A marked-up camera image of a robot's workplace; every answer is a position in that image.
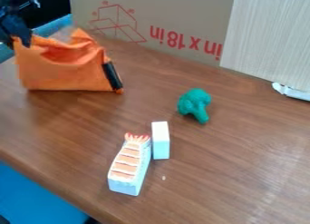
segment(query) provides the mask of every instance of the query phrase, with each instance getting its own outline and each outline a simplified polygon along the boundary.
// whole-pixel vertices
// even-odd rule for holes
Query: small white cube
[[[152,155],[154,160],[170,157],[170,135],[167,122],[152,122]]]

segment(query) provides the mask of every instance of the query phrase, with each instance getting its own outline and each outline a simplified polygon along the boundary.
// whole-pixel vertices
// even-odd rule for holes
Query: white box
[[[152,155],[154,160],[170,157],[170,135],[167,122],[152,122]]]
[[[150,164],[150,137],[126,133],[125,140],[108,172],[109,189],[138,196]],[[128,151],[136,151],[136,154],[131,155]],[[136,162],[126,161],[128,157]],[[129,170],[117,168],[118,164],[129,168]]]

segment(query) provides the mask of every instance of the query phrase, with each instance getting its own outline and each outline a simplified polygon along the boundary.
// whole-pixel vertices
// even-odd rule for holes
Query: white panel
[[[310,91],[310,0],[235,0],[220,66]]]

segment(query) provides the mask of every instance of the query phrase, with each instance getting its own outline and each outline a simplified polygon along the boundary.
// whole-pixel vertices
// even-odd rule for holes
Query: green broccoli toy
[[[182,115],[193,114],[199,123],[208,121],[206,106],[210,105],[211,96],[202,89],[191,89],[179,97],[178,112]]]

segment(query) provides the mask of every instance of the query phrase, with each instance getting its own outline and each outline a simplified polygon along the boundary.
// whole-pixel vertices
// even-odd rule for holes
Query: black object
[[[10,224],[10,222],[0,215],[0,224]]]
[[[96,219],[93,219],[93,218],[89,217],[89,218],[84,222],[84,224],[100,224],[100,222],[99,222],[98,220],[96,220]]]
[[[113,90],[119,90],[122,88],[122,83],[119,75],[116,73],[112,62],[107,62],[102,65],[105,76],[110,82]]]
[[[3,6],[0,8],[0,42],[13,48],[11,36],[18,36],[23,45],[30,46],[32,30],[29,29],[24,20],[16,14],[15,10]]]

